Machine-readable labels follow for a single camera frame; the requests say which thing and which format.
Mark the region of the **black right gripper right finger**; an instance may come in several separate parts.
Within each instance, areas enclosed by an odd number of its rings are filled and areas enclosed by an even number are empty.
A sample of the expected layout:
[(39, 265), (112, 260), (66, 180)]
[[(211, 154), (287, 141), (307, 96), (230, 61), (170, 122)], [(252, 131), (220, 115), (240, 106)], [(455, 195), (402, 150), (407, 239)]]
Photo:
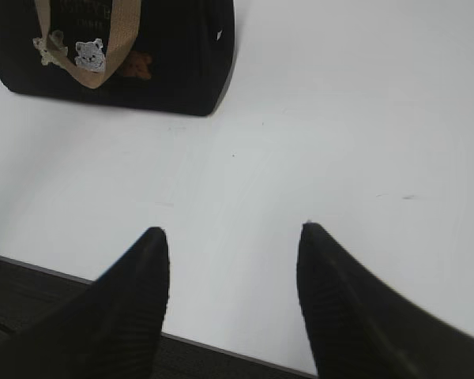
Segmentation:
[(303, 225), (296, 283), (320, 378), (474, 378), (474, 337), (410, 302), (321, 225)]

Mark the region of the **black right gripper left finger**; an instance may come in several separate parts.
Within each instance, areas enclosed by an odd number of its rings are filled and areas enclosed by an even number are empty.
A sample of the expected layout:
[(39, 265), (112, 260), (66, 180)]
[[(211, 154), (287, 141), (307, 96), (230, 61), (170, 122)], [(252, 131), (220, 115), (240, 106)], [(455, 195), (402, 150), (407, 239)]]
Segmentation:
[(0, 378), (149, 378), (169, 299), (167, 237), (150, 227), (82, 294), (0, 344)]

